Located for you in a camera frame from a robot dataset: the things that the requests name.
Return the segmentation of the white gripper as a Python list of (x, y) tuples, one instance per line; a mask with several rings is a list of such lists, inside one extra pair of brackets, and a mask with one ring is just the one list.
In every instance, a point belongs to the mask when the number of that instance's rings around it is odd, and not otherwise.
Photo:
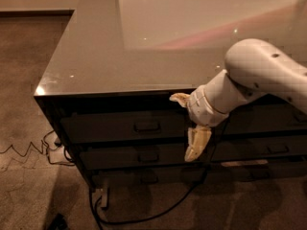
[(188, 147), (184, 156), (186, 162), (193, 162), (201, 156), (212, 135), (210, 127), (216, 127), (229, 116), (211, 106), (204, 90), (205, 86), (201, 85), (191, 95), (175, 93), (169, 98), (171, 102), (187, 107), (190, 119), (197, 124), (188, 128)]

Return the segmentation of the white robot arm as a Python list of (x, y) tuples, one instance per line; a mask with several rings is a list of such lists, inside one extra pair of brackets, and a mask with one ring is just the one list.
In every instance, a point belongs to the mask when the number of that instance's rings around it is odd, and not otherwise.
[(211, 129), (235, 108), (266, 94), (307, 113), (307, 67), (260, 39), (244, 39), (225, 54), (224, 70), (192, 93), (175, 93), (172, 102), (186, 108), (196, 125), (188, 129), (184, 160), (192, 162), (205, 150)]

